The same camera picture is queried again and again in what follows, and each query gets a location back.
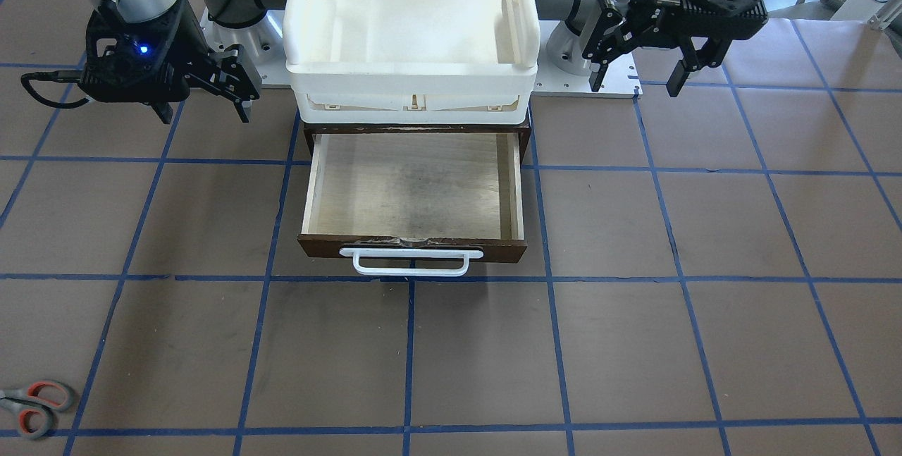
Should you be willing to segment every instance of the grid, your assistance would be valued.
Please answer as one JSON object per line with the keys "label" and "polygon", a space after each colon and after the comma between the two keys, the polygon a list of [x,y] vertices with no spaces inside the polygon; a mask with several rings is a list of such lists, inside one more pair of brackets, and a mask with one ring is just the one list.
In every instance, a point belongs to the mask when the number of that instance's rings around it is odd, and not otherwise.
{"label": "grid", "polygon": [[[286,198],[289,190],[289,182],[292,173],[292,168],[296,166],[306,166],[309,165],[309,161],[305,160],[297,160],[295,157],[295,149],[297,144],[297,135],[299,134],[300,127],[300,118],[296,114],[294,118],[293,129],[291,132],[290,138],[290,146],[289,151],[284,160],[236,160],[236,159],[197,159],[197,158],[173,158],[170,157],[170,150],[173,138],[175,137],[178,125],[180,125],[180,118],[183,115],[183,110],[185,107],[185,103],[183,102],[180,106],[178,106],[178,110],[175,113],[175,118],[173,119],[170,131],[168,131],[168,135],[165,141],[164,146],[162,147],[161,154],[159,157],[135,157],[135,158],[122,158],[122,157],[80,157],[80,156],[45,156],[41,155],[42,147],[48,138],[51,129],[54,127],[55,122],[57,121],[58,110],[51,114],[51,118],[49,119],[48,125],[43,131],[43,134],[37,145],[35,150],[31,155],[4,155],[0,156],[0,161],[26,161],[25,170],[23,170],[22,175],[18,183],[16,184],[16,188],[13,189],[12,195],[9,198],[9,201],[6,203],[4,207],[3,213],[0,214],[0,228],[6,224],[10,213],[13,211],[16,206],[17,199],[20,193],[23,190],[23,186],[25,186],[29,175],[32,171],[32,167],[35,166],[36,163],[43,163],[43,161],[97,161],[97,163],[143,163],[143,164],[156,164],[156,169],[154,172],[154,177],[152,177],[151,185],[149,186],[148,193],[146,195],[144,206],[142,206],[142,211],[140,217],[138,219],[137,226],[135,228],[135,232],[133,232],[131,244],[128,248],[128,253],[126,254],[125,263],[122,266],[122,272],[120,274],[104,274],[104,273],[42,273],[42,272],[33,272],[33,273],[4,273],[0,272],[0,278],[3,279],[25,279],[25,280],[44,280],[44,279],[65,279],[65,280],[77,280],[77,281],[115,281],[116,289],[113,294],[113,298],[110,301],[109,312],[107,312],[106,320],[104,321],[104,325],[100,334],[100,338],[97,341],[97,347],[94,351],[94,357],[91,363],[90,372],[87,376],[87,382],[84,384],[83,388],[81,388],[82,394],[80,398],[80,402],[78,403],[78,408],[75,413],[75,418],[73,420],[72,427],[70,429],[59,429],[52,431],[52,438],[61,438],[66,441],[65,449],[63,454],[67,455],[72,453],[73,446],[78,438],[81,437],[107,437],[107,436],[121,436],[121,437],[145,437],[145,436],[184,436],[184,437],[197,437],[197,436],[222,436],[222,437],[234,437],[234,449],[233,454],[238,456],[242,453],[242,444],[244,443],[247,437],[255,437],[255,436],[287,436],[288,434],[293,434],[294,436],[322,436],[322,434],[395,434],[396,436],[402,436],[402,455],[407,456],[410,453],[410,439],[412,439],[413,434],[418,433],[511,433],[512,431],[560,431],[566,436],[567,441],[567,453],[571,456],[576,455],[576,443],[574,443],[574,433],[579,433],[580,431],[628,431],[628,430],[697,430],[697,429],[716,429],[719,434],[719,441],[722,444],[722,452],[725,455],[731,455],[731,446],[730,440],[728,437],[727,429],[728,428],[737,428],[737,427],[764,427],[764,426],[798,426],[798,425],[854,425],[861,426],[865,430],[867,434],[867,440],[870,443],[870,447],[873,450],[873,453],[876,456],[880,456],[882,452],[880,452],[879,444],[875,439],[873,434],[872,427],[876,425],[882,424],[902,424],[902,417],[869,417],[867,415],[863,403],[860,401],[858,391],[853,382],[853,378],[851,378],[851,373],[848,371],[848,367],[846,366],[846,362],[844,360],[844,356],[840,351],[840,347],[834,337],[834,331],[831,327],[831,321],[828,320],[828,316],[824,307],[822,307],[820,295],[818,292],[817,284],[818,283],[888,283],[889,285],[899,285],[902,283],[902,278],[900,277],[885,277],[885,278],[872,278],[872,277],[830,277],[830,276],[812,276],[809,272],[808,266],[805,263],[805,257],[803,257],[802,248],[798,244],[796,240],[795,231],[793,231],[793,226],[790,224],[789,216],[787,216],[786,209],[784,208],[783,200],[780,198],[779,193],[777,192],[776,184],[774,183],[772,176],[776,174],[793,174],[793,175],[818,175],[818,176],[854,176],[854,177],[870,177],[873,180],[873,183],[876,185],[877,190],[879,190],[880,196],[882,196],[883,202],[886,203],[886,207],[889,209],[892,218],[896,223],[896,227],[898,227],[899,231],[902,231],[902,221],[899,218],[899,211],[897,208],[893,206],[892,201],[890,200],[888,193],[886,193],[885,188],[882,185],[882,179],[884,178],[892,178],[892,177],[902,177],[902,171],[876,171],[872,164],[867,158],[863,147],[859,140],[856,138],[854,134],[853,128],[851,127],[848,119],[844,115],[843,109],[841,109],[840,103],[836,98],[837,93],[842,92],[874,92],[874,93],[902,93],[902,90],[886,90],[886,89],[873,89],[873,90],[863,90],[863,89],[853,89],[852,87],[831,87],[827,82],[827,78],[824,76],[822,69],[818,66],[815,57],[812,55],[811,49],[809,49],[808,45],[805,43],[805,38],[801,32],[799,32],[798,26],[793,23],[792,25],[793,31],[798,36],[800,42],[802,42],[803,48],[805,48],[805,54],[808,56],[809,62],[814,66],[816,73],[822,81],[821,87],[787,87],[787,86],[776,86],[776,85],[754,85],[754,84],[735,84],[732,80],[730,70],[726,70],[724,67],[724,74],[727,80],[726,83],[714,83],[714,82],[690,82],[687,84],[689,87],[726,87],[726,89],[730,89],[732,96],[734,97],[736,106],[738,107],[739,113],[742,118],[742,122],[748,132],[748,136],[750,136],[750,140],[753,143],[753,148],[755,154],[757,155],[758,161],[760,162],[760,167],[758,169],[719,169],[717,171],[709,171],[700,168],[677,168],[677,167],[660,167],[655,164],[655,158],[652,154],[652,147],[650,145],[650,140],[648,140],[648,132],[645,128],[645,122],[643,121],[642,111],[640,106],[638,105],[638,100],[634,99],[632,106],[634,107],[634,112],[636,115],[636,120],[638,123],[638,129],[641,132],[641,140],[644,148],[645,157],[648,160],[648,166],[605,166],[605,165],[595,165],[595,166],[586,166],[586,165],[550,165],[550,164],[542,164],[539,158],[538,153],[538,145],[537,142],[541,141],[542,138],[536,134],[535,128],[533,129],[533,138],[531,141],[531,155],[532,155],[532,164],[524,165],[524,173],[528,173],[532,171],[532,176],[534,177],[534,182],[536,186],[537,192],[537,205],[538,205],[538,219],[539,219],[539,228],[541,233],[541,251],[542,256],[544,258],[544,267],[545,273],[544,276],[463,276],[459,278],[428,278],[422,277],[417,278],[416,280],[408,280],[406,281],[406,285],[408,287],[408,318],[407,318],[407,342],[405,347],[405,380],[404,380],[404,414],[403,414],[403,425],[384,425],[384,426],[319,426],[319,427],[297,427],[297,426],[280,426],[273,425],[267,427],[253,427],[247,425],[247,417],[248,410],[252,402],[252,386],[254,385],[254,376],[255,371],[257,371],[257,360],[259,356],[259,352],[261,349],[261,337],[262,332],[264,332],[264,322],[267,316],[267,307],[268,307],[268,296],[270,296],[271,286],[274,283],[306,283],[306,282],[360,282],[360,283],[370,283],[370,282],[381,282],[381,281],[393,281],[397,282],[397,279],[391,278],[368,278],[363,276],[280,276],[280,274],[275,274],[273,272],[275,257],[276,257],[276,248],[277,243],[281,234],[281,227],[283,227],[283,213],[286,206]],[[77,65],[80,65],[83,62],[83,58]],[[71,68],[72,65],[43,65],[43,64],[26,64],[26,63],[14,63],[14,62],[0,62],[0,67],[11,67],[11,68]],[[663,85],[663,81],[658,80],[642,80],[642,83],[648,86],[660,86]],[[63,93],[63,97],[68,96],[72,87],[71,85],[65,89]],[[839,113],[841,122],[843,122],[845,131],[850,136],[851,141],[854,143],[854,147],[860,155],[861,161],[863,161],[866,171],[793,171],[793,170],[770,170],[767,167],[767,163],[764,158],[764,154],[761,151],[760,145],[758,145],[758,141],[753,131],[753,126],[750,124],[750,120],[748,120],[748,116],[746,115],[746,111],[741,102],[740,96],[737,90],[741,89],[755,89],[755,90],[786,90],[786,91],[819,91],[822,93],[826,93],[834,105],[835,110]],[[160,179],[164,170],[164,166],[168,164],[239,164],[239,165],[273,165],[273,166],[281,166],[283,167],[283,179],[281,179],[280,186],[280,195],[279,195],[279,209],[276,214],[276,217],[273,222],[273,232],[271,232],[271,240],[270,245],[268,245],[268,254],[266,260],[265,273],[262,276],[257,276],[256,274],[245,274],[244,276],[199,276],[199,274],[176,274],[175,280],[178,281],[206,281],[206,282],[259,282],[262,284],[261,289],[261,299],[259,302],[259,309],[257,312],[257,324],[255,324],[254,331],[254,339],[252,340],[252,346],[250,350],[250,360],[247,369],[247,375],[245,379],[244,390],[242,390],[242,401],[240,408],[240,415],[238,419],[238,423],[235,426],[223,426],[223,427],[215,427],[215,428],[128,428],[128,429],[97,429],[97,428],[82,428],[81,421],[84,417],[86,406],[88,402],[90,402],[91,392],[94,386],[94,379],[97,376],[97,369],[99,368],[103,353],[104,347],[106,347],[106,337],[107,333],[109,333],[110,325],[113,321],[113,314],[115,314],[117,303],[123,293],[123,288],[125,288],[126,282],[142,282],[142,281],[151,281],[160,278],[164,278],[166,274],[138,274],[138,273],[130,273],[130,269],[132,266],[133,257],[135,257],[135,250],[138,247],[139,240],[141,238],[142,229],[144,229],[145,222],[147,221],[149,210],[151,209],[152,202],[154,201],[154,195],[156,193],[157,187],[160,183]],[[649,173],[653,183],[654,190],[657,195],[657,204],[660,206],[660,213],[663,217],[664,225],[667,231],[667,240],[670,245],[670,251],[672,254],[674,269],[676,269],[675,276],[632,276],[628,278],[623,277],[614,277],[614,276],[558,276],[552,270],[552,260],[551,260],[551,251],[550,251],[550,238],[548,238],[548,225],[547,219],[545,219],[545,202],[544,195],[542,190],[542,173],[543,171],[640,171],[641,173]],[[780,219],[783,225],[786,228],[786,232],[789,234],[789,239],[792,243],[793,253],[796,255],[796,259],[798,260],[799,266],[803,272],[802,276],[689,276],[685,274],[683,270],[683,264],[680,258],[679,247],[677,247],[677,238],[674,236],[673,225],[671,224],[670,214],[667,208],[667,200],[665,198],[664,190],[661,186],[660,174],[661,173],[707,173],[710,175],[719,175],[721,173],[725,174],[750,174],[750,175],[760,175],[763,176],[767,185],[770,187],[771,195],[773,196],[773,202],[777,206],[777,211],[779,211]],[[285,232],[293,232],[293,228],[287,228]],[[533,240],[531,242],[532,247],[537,247],[538,243]],[[693,306],[693,298],[690,293],[689,283],[705,283],[705,282],[722,282],[722,281],[736,281],[736,282],[755,282],[755,283],[801,283],[801,285],[808,286],[810,295],[815,303],[818,315],[822,322],[822,326],[824,326],[824,330],[827,334],[829,343],[832,348],[832,352],[834,353],[835,359],[840,366],[841,373],[843,374],[844,381],[848,388],[848,394],[853,398],[853,402],[855,405],[855,409],[858,413],[856,417],[818,417],[818,418],[750,418],[750,419],[725,419],[724,415],[721,413],[721,407],[719,407],[718,394],[715,391],[715,380],[712,377],[712,372],[708,363],[708,354],[705,352],[705,339],[703,338],[702,331],[699,328],[699,322],[696,317],[696,309]],[[415,338],[415,314],[416,314],[416,287],[420,285],[420,283],[434,283],[434,282],[443,282],[443,283],[485,283],[485,282],[494,282],[494,283],[504,283],[504,282],[537,282],[544,283],[547,286],[548,292],[548,316],[550,316],[551,321],[551,330],[553,335],[553,343],[554,343],[554,354],[555,354],[555,367],[557,367],[557,375],[558,375],[558,384],[560,385],[560,396],[561,396],[561,406],[562,406],[562,417],[563,423],[556,424],[439,424],[439,425],[415,425],[412,423],[412,402],[413,402],[413,376],[414,376],[414,338]],[[703,375],[705,375],[705,384],[706,388],[708,388],[708,394],[710,396],[712,411],[715,415],[713,420],[699,420],[699,421],[630,421],[629,423],[574,423],[571,418],[570,413],[570,398],[567,390],[567,370],[564,369],[564,355],[561,344],[561,334],[560,334],[560,325],[558,324],[558,309],[557,309],[557,296],[555,295],[555,285],[558,283],[578,283],[578,282],[594,282],[594,283],[647,283],[647,282],[661,282],[661,283],[678,283],[680,286],[680,290],[682,292],[682,296],[686,305],[686,312],[689,317],[690,324],[692,326],[693,338],[695,338],[696,349],[698,352],[699,360],[701,361]],[[10,438],[16,437],[16,433],[12,430],[0,430],[0,439],[2,438]]]}

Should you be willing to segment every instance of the scissors handle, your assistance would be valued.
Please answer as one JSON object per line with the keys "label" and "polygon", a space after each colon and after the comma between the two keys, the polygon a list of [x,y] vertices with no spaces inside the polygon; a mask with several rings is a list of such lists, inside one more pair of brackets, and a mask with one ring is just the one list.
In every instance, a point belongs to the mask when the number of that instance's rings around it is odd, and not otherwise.
{"label": "scissors handle", "polygon": [[[57,392],[57,395],[61,396],[61,400],[53,401],[47,398],[42,398],[41,392],[54,389]],[[20,399],[23,399],[28,402],[35,402],[35,404],[43,405],[43,407],[47,407],[51,410],[55,410],[57,412],[64,412],[68,410],[69,407],[72,407],[72,402],[75,399],[75,393],[72,391],[70,386],[66,386],[57,382],[56,380],[39,380],[28,386],[28,388],[23,389],[23,394],[20,396]]]}
{"label": "scissors handle", "polygon": [[16,416],[16,431],[20,436],[29,440],[39,439],[45,436],[47,431],[54,426],[54,418],[47,408],[41,405],[30,405],[26,402],[17,402],[10,399],[0,399],[0,407]]}

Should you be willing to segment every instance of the white plastic bin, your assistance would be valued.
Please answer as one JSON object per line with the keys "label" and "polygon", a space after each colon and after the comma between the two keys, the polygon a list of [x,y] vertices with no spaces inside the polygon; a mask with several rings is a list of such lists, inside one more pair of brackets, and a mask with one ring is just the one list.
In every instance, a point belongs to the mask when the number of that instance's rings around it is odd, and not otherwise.
{"label": "white plastic bin", "polygon": [[288,0],[284,44],[308,123],[522,122],[535,0]]}

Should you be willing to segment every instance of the scissors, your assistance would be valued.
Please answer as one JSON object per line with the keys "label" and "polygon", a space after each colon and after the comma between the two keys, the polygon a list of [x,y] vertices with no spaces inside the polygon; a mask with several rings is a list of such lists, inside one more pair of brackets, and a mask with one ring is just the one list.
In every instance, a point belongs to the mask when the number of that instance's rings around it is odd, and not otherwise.
{"label": "scissors", "polygon": [[[55,389],[62,399],[57,402],[41,398],[42,391],[51,389]],[[71,388],[54,380],[39,380],[23,389],[0,389],[0,407],[16,416],[17,431],[29,440],[45,436],[54,426],[54,412],[64,412],[72,407],[74,398]]]}

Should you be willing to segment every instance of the open drawer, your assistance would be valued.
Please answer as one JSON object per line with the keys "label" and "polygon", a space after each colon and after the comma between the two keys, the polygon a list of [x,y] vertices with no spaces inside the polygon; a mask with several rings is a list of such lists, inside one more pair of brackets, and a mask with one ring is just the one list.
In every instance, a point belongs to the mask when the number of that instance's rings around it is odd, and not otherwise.
{"label": "open drawer", "polygon": [[[321,134],[297,241],[375,276],[460,276],[471,260],[518,262],[516,133]],[[459,259],[459,269],[371,269],[366,258]]]}

